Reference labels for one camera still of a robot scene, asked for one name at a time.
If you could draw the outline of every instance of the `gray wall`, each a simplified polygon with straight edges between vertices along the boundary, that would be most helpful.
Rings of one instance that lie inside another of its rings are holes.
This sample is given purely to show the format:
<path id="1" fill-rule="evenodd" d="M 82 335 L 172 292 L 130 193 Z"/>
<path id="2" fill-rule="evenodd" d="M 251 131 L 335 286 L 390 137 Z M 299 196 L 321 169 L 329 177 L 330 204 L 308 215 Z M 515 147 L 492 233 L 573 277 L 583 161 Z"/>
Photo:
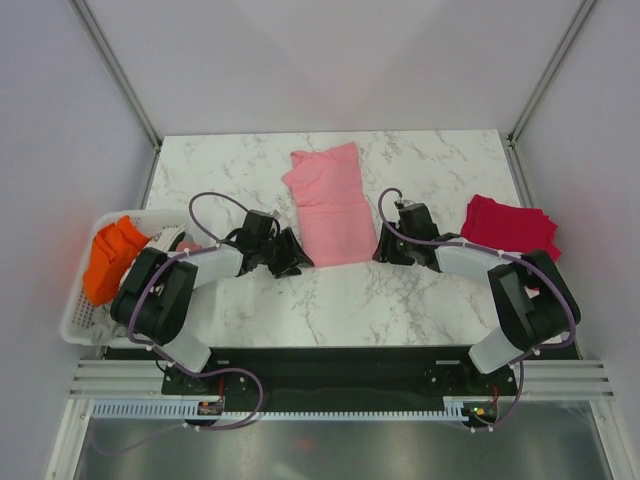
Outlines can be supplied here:
<path id="1" fill-rule="evenodd" d="M 0 470 L 44 476 L 81 352 L 59 324 L 94 220 L 152 151 L 65 0 L 0 4 Z"/>
<path id="2" fill-rule="evenodd" d="M 163 135 L 507 131 L 579 0 L 89 0 Z"/>
<path id="3" fill-rule="evenodd" d="M 525 130 L 537 202 L 582 307 L 583 350 L 609 366 L 640 455 L 640 2 L 607 0 Z"/>

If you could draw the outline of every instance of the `red folded fabric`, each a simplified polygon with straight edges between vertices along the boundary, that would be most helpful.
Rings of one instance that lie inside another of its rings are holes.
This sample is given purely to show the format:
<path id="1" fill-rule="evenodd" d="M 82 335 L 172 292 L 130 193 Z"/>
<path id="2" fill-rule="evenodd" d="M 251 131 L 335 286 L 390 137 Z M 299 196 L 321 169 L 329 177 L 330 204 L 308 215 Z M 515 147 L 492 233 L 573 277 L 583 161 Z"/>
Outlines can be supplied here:
<path id="1" fill-rule="evenodd" d="M 539 208 L 510 207 L 475 195 L 467 206 L 460 235 L 473 243 L 512 252 L 543 249 L 555 262 L 562 254 L 553 244 L 557 228 Z"/>

